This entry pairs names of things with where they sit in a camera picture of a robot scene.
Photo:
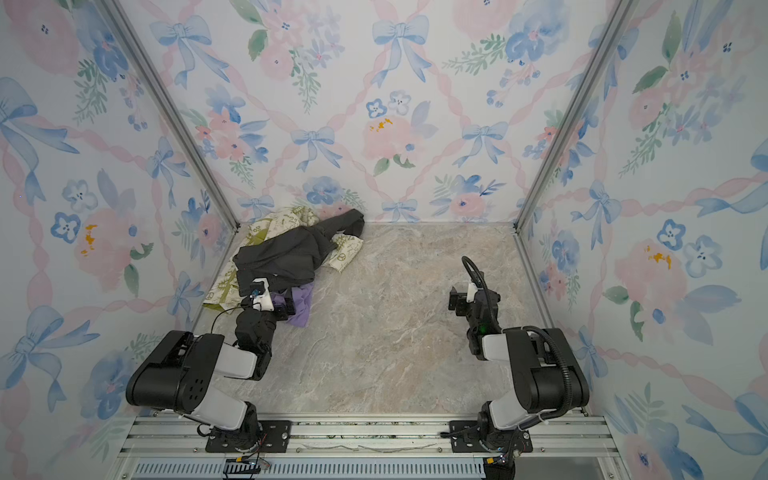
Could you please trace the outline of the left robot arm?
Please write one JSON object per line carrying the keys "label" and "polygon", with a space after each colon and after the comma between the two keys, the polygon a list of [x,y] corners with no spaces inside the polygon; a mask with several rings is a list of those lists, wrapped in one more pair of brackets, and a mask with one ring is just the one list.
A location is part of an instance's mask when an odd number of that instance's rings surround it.
{"label": "left robot arm", "polygon": [[256,406],[212,385],[215,377],[260,381],[271,363],[277,324],[296,313],[287,294],[256,293],[242,299],[235,342],[216,333],[166,334],[131,376],[126,400],[169,410],[198,424],[208,453],[285,453],[292,422],[261,420]]}

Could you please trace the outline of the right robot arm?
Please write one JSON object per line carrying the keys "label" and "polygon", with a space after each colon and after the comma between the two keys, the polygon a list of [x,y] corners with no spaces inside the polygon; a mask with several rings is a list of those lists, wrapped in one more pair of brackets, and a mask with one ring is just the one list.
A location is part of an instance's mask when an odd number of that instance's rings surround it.
{"label": "right robot arm", "polygon": [[496,314],[501,297],[473,283],[450,290],[448,309],[468,322],[470,352],[480,361],[506,363],[512,386],[486,402],[475,421],[452,420],[441,436],[454,453],[507,457],[533,451],[530,430],[590,400],[589,386],[563,332],[523,326],[503,329]]}

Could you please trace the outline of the purple cloth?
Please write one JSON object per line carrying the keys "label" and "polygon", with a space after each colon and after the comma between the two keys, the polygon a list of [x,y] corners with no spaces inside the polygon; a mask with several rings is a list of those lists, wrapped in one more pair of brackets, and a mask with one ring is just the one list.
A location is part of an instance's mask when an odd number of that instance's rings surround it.
{"label": "purple cloth", "polygon": [[278,321],[287,322],[294,327],[305,328],[309,324],[313,290],[314,283],[308,283],[299,287],[292,287],[291,289],[276,292],[285,296],[291,294],[296,306],[296,315],[291,320]]}

